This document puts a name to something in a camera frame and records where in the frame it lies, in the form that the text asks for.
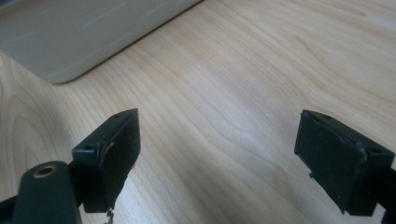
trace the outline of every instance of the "wood grain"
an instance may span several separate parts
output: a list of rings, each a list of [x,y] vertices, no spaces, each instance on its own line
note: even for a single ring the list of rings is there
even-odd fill
[[[311,109],[396,151],[395,52],[395,1],[206,0],[66,84],[2,54],[0,200],[137,107],[117,223],[380,223],[342,215],[293,148]]]

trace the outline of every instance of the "wooden table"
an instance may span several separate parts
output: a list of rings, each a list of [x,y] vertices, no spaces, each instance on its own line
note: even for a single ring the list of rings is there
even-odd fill
[[[310,109],[396,151],[395,3],[206,0],[62,85],[2,54],[0,199],[137,107],[142,151],[117,223],[379,223],[380,206],[342,215],[293,149]]]

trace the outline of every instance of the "wooden surface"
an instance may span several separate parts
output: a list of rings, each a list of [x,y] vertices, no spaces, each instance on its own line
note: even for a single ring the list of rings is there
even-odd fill
[[[311,109],[396,151],[395,52],[393,0],[205,0],[67,84],[1,54],[0,199],[137,107],[116,223],[379,223],[342,215],[293,149]]]

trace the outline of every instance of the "light wood tabletop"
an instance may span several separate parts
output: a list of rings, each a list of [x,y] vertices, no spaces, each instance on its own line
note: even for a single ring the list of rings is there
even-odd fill
[[[310,109],[395,152],[395,52],[393,0],[205,0],[69,83],[1,54],[0,200],[138,108],[116,223],[380,223],[342,215],[293,150]]]

